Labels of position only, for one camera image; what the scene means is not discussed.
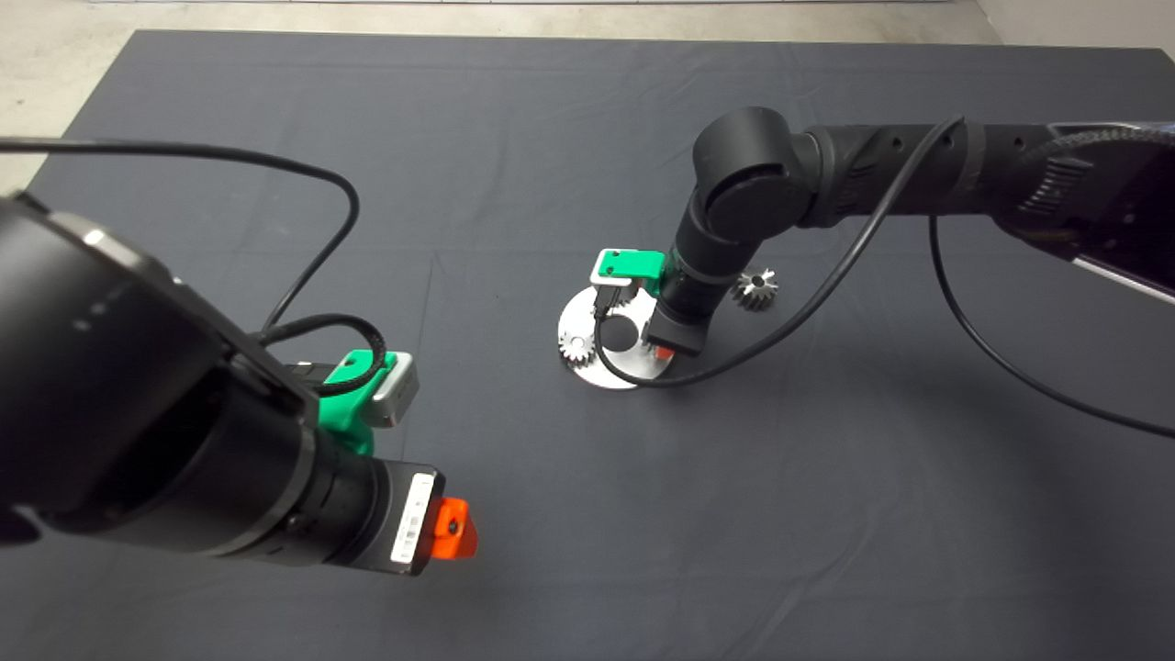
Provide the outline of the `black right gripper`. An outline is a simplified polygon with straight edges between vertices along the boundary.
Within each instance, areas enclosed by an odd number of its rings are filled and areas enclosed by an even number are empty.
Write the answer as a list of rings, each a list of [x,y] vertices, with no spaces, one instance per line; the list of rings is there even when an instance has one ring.
[[[710,325],[710,317],[682,317],[669,308],[654,308],[645,330],[645,339],[652,344],[652,360],[673,360],[676,355],[700,356],[709,343]]]

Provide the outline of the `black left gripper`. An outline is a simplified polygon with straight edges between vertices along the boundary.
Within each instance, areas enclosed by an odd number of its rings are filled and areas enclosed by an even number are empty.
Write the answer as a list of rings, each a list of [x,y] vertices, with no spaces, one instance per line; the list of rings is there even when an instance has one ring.
[[[419,575],[432,559],[474,559],[479,539],[465,499],[444,498],[434,465],[378,460],[378,500],[364,531],[364,569]]]

